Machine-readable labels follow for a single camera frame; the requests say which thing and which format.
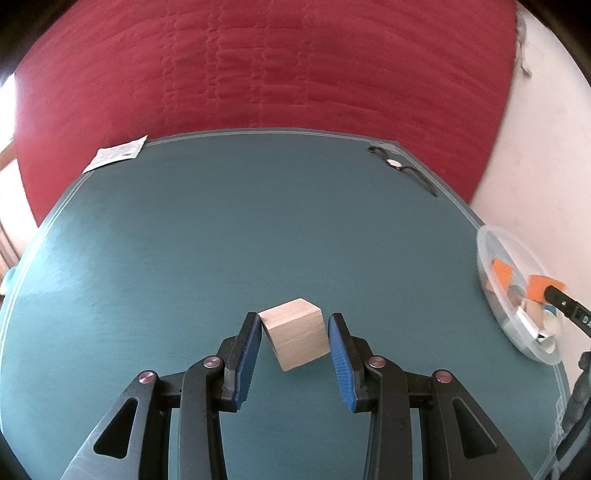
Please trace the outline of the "white small carton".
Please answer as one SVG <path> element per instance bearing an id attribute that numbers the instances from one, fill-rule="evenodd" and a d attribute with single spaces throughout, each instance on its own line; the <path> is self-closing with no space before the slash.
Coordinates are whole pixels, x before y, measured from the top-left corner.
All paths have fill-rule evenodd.
<path id="1" fill-rule="evenodd" d="M 547 331 L 540 329 L 522 307 L 518 307 L 515 314 L 516 318 L 522 323 L 528 334 L 542 349 L 548 353 L 555 350 L 556 342 L 554 336 Z"/>

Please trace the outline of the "orange wedge block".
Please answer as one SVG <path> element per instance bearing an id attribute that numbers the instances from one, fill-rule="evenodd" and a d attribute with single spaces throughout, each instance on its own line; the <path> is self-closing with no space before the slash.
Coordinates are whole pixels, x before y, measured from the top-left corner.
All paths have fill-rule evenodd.
<path id="1" fill-rule="evenodd" d="M 513 267 L 500 259 L 494 259 L 491 266 L 502 290 L 506 292 L 512 282 Z"/>
<path id="2" fill-rule="evenodd" d="M 526 298 L 538 303 L 545 303 L 545 291 L 550 286 L 560 291 L 565 290 L 565 283 L 560 280 L 543 275 L 530 275 L 527 282 Z"/>

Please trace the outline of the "light wooden cube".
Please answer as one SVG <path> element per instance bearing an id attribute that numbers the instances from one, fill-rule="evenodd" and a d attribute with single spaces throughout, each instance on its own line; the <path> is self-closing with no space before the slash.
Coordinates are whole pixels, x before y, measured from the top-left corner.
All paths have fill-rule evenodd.
<path id="1" fill-rule="evenodd" d="M 303 298 L 259 312 L 259 318 L 284 372 L 331 351 L 322 309 Z"/>

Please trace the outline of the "white ceramic cup holder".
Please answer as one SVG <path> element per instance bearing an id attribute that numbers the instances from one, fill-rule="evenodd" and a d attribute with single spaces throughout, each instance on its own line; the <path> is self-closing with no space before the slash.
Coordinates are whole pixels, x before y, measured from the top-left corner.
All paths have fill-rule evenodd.
<path id="1" fill-rule="evenodd" d="M 563 324 L 557 310 L 551 305 L 545 305 L 542 312 L 542 327 L 539 334 L 544 338 L 559 338 L 562 335 Z"/>

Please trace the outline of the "clear plastic bowl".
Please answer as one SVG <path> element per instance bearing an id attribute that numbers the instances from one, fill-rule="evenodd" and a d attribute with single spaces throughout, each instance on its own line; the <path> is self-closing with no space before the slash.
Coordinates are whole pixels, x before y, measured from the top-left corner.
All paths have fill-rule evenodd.
<path id="1" fill-rule="evenodd" d="M 548 353 L 528 334 L 516 318 L 516 310 L 526 298 L 530 275 L 547 275 L 534 252 L 514 234 L 498 226 L 485 225 L 477 232 L 477 268 L 481 287 L 493 315 L 511 343 L 531 360 L 554 366 L 561 362 L 561 336 L 554 338 L 556 348 Z M 500 259 L 513 267 L 512 282 L 504 292 L 491 263 Z"/>

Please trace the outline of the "green cutting mat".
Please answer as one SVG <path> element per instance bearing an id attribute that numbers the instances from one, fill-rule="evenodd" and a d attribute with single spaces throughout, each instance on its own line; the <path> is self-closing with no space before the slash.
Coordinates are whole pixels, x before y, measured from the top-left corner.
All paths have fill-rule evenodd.
<path id="1" fill-rule="evenodd" d="M 213 354 L 250 311 L 303 298 L 402 368 L 450 370 L 542 478 L 568 383 L 500 329 L 480 219 L 369 142 L 219 132 L 149 143 L 78 177 L 25 251 L 1 311 L 1 420 L 57 479 L 142 370 Z"/>

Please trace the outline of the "black wristwatch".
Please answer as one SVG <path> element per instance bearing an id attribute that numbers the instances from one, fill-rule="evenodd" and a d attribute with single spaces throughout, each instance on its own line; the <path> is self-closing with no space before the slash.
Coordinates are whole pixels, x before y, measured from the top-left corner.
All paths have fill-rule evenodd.
<path id="1" fill-rule="evenodd" d="M 370 145 L 368 151 L 380 157 L 390 168 L 393 168 L 401 173 L 412 173 L 423 184 L 425 189 L 435 198 L 438 197 L 438 191 L 434 183 L 417 167 L 413 165 L 403 164 L 400 160 L 394 158 L 394 153 L 384 149 L 382 146 Z"/>

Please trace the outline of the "red quilted bedspread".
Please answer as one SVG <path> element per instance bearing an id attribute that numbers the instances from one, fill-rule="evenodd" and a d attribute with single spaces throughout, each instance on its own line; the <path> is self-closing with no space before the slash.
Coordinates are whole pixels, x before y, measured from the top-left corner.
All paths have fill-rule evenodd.
<path id="1" fill-rule="evenodd" d="M 42 221 L 103 147 L 295 127 L 396 140 L 463 199 L 513 76 L 511 1 L 79 1 L 15 73 Z"/>

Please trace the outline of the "white paper label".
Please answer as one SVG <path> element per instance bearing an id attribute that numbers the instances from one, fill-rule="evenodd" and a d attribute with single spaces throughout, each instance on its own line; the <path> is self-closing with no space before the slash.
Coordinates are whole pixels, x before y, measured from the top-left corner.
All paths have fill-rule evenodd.
<path id="1" fill-rule="evenodd" d="M 84 168 L 83 173 L 88 173 L 108 164 L 134 159 L 142 150 L 148 136 L 130 142 L 97 150 L 90 163 Z"/>

